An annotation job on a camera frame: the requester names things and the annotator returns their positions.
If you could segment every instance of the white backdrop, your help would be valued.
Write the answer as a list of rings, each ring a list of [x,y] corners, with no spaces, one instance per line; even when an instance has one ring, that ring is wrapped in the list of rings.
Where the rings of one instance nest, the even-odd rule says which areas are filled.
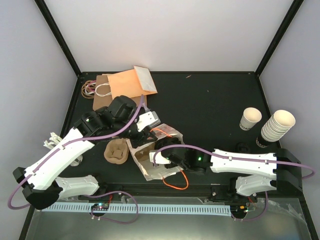
[[[81,71],[255,71],[293,0],[46,0]]]

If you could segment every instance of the stack of paper cups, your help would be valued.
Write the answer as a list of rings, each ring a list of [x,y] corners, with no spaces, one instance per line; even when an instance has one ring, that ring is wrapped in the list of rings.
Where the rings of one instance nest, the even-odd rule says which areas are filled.
[[[256,144],[261,148],[266,148],[282,138],[295,124],[296,119],[290,112],[286,110],[276,111],[262,127],[261,133],[256,139]]]

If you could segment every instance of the black cup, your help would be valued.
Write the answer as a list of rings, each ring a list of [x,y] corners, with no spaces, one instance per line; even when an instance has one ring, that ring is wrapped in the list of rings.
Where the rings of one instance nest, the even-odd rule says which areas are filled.
[[[256,138],[255,143],[260,147],[260,148],[266,148],[268,147],[270,144],[272,144],[271,141],[267,141],[264,139],[264,137],[261,135],[261,132],[259,134],[259,136]]]

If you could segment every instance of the gray wall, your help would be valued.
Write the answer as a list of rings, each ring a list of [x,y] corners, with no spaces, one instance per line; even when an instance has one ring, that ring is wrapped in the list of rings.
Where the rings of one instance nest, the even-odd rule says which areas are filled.
[[[33,0],[1,1],[0,34],[0,239],[15,240],[27,209],[7,208],[12,171],[48,152],[43,141],[60,133],[76,76]],[[25,204],[21,193],[13,203]]]
[[[271,111],[293,113],[296,125],[281,144],[304,164],[320,170],[320,1],[305,0],[261,81]],[[320,233],[320,175],[303,182],[312,219]]]

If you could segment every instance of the white wall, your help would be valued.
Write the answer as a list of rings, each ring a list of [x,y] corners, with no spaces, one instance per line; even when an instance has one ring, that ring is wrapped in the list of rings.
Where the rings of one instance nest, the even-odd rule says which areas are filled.
[[[12,171],[42,158],[43,141],[60,133],[76,76],[33,0],[0,2],[0,34],[0,238],[13,240],[27,209],[7,208]],[[25,203],[21,191],[13,203]]]
[[[306,0],[293,19],[261,81],[270,109],[289,110],[296,125],[281,144],[320,171],[320,1]],[[320,174],[303,182],[312,219],[320,234]]]
[[[255,71],[293,0],[46,0],[82,71]]]

